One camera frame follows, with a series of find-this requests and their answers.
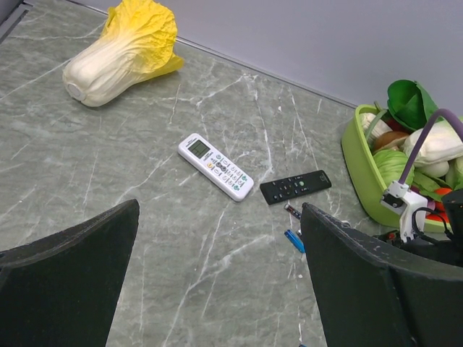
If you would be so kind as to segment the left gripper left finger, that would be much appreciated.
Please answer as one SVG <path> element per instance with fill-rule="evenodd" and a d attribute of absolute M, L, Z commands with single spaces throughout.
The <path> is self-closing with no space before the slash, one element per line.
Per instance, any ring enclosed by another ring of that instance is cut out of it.
<path fill-rule="evenodd" d="M 138 230 L 127 200 L 1 251 L 2 346 L 104 346 Z"/>

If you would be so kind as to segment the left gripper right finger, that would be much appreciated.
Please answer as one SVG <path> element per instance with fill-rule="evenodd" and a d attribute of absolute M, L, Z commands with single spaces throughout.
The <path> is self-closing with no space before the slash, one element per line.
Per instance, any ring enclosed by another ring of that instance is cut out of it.
<path fill-rule="evenodd" d="M 395 247 L 309 203 L 301 229 L 329 346 L 462 344 L 462 258 L 449 241 Z"/>

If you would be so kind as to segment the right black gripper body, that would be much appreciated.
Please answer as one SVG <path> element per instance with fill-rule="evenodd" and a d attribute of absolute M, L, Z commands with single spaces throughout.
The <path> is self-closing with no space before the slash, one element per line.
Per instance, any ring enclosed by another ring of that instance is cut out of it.
<path fill-rule="evenodd" d="M 407 211 L 409 232 L 401 229 L 377 235 L 376 238 L 405 252 L 435 260 L 447 265 L 462 266 L 462 190 L 451 191 L 443 196 L 440 207 L 416 207 Z M 420 216 L 436 219 L 443 224 L 445 240 L 437 240 L 424 232 Z"/>

